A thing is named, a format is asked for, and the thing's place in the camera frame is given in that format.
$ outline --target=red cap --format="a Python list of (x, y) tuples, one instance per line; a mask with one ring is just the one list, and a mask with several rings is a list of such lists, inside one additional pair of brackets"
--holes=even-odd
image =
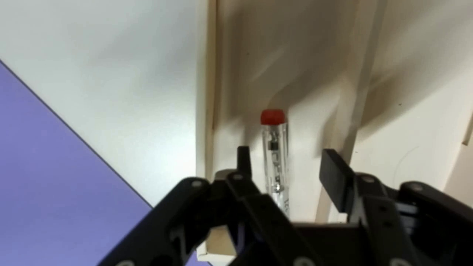
[(278, 126), (285, 123), (285, 116), (282, 110), (263, 110), (260, 122), (264, 126)]

